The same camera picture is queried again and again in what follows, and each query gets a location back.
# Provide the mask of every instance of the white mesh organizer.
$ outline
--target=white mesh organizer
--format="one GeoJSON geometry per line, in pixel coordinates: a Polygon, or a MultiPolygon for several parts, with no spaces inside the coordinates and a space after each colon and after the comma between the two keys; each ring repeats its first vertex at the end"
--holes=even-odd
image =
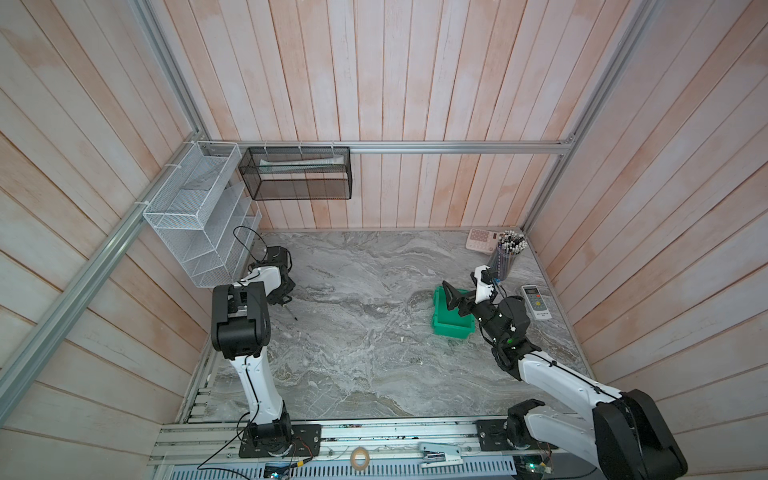
{"type": "Polygon", "coordinates": [[[155,229],[193,283],[213,287],[237,280],[248,257],[261,212],[248,216],[245,184],[227,187],[240,159],[237,144],[196,142],[147,206],[155,229]]]}

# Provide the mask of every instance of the black mounting plate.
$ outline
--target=black mounting plate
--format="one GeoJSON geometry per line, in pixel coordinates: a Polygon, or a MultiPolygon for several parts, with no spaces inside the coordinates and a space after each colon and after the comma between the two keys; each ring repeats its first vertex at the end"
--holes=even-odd
{"type": "MultiPolygon", "coordinates": [[[[291,448],[286,457],[292,455],[296,460],[299,460],[320,455],[320,440],[322,438],[320,433],[322,430],[322,425],[292,425],[291,439],[296,443],[296,448],[291,448]]],[[[240,458],[275,458],[275,456],[266,449],[254,447],[250,437],[250,429],[245,429],[243,442],[240,444],[240,458]]]]}
{"type": "MultiPolygon", "coordinates": [[[[483,452],[514,452],[515,447],[507,442],[506,420],[477,420],[475,426],[478,430],[478,440],[480,449],[483,452]]],[[[537,445],[531,445],[530,450],[538,450],[539,445],[542,449],[556,449],[557,447],[547,442],[539,442],[537,445]]]]}

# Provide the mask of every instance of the black mesh basket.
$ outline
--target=black mesh basket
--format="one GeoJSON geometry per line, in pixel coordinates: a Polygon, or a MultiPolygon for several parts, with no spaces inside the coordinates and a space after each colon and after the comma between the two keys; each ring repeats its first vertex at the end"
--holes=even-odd
{"type": "Polygon", "coordinates": [[[254,200],[348,200],[347,147],[250,147],[240,174],[254,200]]]}

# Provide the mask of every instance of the white remote control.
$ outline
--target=white remote control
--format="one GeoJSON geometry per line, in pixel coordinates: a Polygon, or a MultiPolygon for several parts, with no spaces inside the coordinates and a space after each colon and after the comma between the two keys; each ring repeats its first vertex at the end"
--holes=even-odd
{"type": "Polygon", "coordinates": [[[520,292],[525,298],[525,305],[531,310],[536,320],[549,320],[552,315],[544,303],[544,298],[536,285],[523,285],[520,292]]]}

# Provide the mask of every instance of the wooden wall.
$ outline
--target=wooden wall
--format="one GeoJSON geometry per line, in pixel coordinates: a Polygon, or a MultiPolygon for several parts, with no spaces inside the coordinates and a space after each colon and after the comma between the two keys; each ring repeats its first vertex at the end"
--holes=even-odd
{"type": "MultiPolygon", "coordinates": [[[[153,0],[211,137],[556,140],[633,0],[153,0]]],[[[269,201],[264,228],[520,225],[549,155],[363,155],[353,198],[269,201]]]]}
{"type": "MultiPolygon", "coordinates": [[[[127,2],[0,2],[0,365],[190,133],[127,2]]],[[[0,430],[2,478],[138,478],[210,292],[147,229],[0,430]]]]}
{"type": "Polygon", "coordinates": [[[598,379],[701,478],[768,467],[768,3],[668,2],[531,242],[598,379]]]}

